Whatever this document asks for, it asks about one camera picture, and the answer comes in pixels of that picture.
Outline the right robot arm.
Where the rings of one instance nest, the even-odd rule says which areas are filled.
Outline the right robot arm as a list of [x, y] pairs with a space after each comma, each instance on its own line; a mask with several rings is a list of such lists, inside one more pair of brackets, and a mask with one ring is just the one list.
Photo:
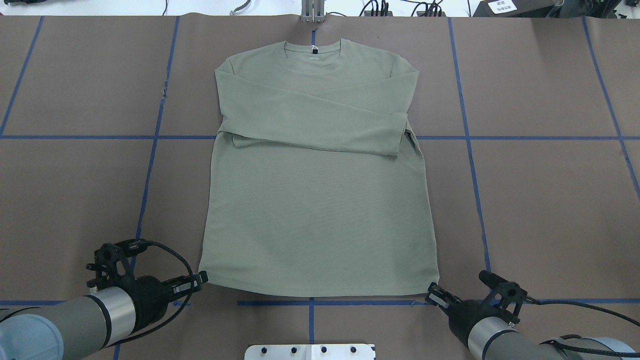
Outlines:
[[513, 281], [485, 280], [489, 294], [462, 300], [432, 283], [425, 300], [448, 317], [453, 335], [476, 360], [637, 360], [638, 351], [611, 337], [575, 333], [534, 342], [516, 330], [522, 306], [544, 305]]

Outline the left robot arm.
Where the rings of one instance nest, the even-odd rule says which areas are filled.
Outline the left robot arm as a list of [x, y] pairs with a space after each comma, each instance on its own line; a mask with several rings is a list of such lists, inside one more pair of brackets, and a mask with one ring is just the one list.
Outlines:
[[50, 307], [1, 316], [3, 360], [82, 360], [162, 319], [174, 301], [201, 291], [206, 271], [160, 281], [135, 278]]

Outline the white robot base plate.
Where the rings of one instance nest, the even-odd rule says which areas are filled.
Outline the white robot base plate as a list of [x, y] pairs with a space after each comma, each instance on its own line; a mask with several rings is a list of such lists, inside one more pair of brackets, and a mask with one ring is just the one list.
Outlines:
[[256, 344], [249, 346], [245, 360], [375, 360], [373, 344]]

